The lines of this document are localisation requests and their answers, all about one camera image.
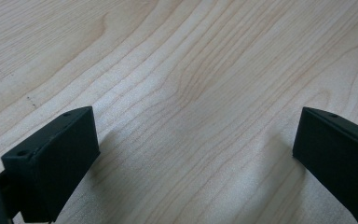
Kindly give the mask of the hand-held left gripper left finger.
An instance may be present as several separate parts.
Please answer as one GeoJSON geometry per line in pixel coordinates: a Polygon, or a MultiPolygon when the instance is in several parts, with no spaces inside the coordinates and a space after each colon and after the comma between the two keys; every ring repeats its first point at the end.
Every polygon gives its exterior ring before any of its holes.
{"type": "Polygon", "coordinates": [[[99,155],[90,106],[58,116],[1,157],[8,214],[54,222],[99,155]]]}

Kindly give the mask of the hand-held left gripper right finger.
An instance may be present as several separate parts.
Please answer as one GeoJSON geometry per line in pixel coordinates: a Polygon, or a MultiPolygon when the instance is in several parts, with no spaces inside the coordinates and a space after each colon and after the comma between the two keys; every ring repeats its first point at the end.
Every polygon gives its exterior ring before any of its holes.
{"type": "Polygon", "coordinates": [[[302,163],[358,221],[358,125],[320,109],[302,109],[293,147],[302,163]]]}

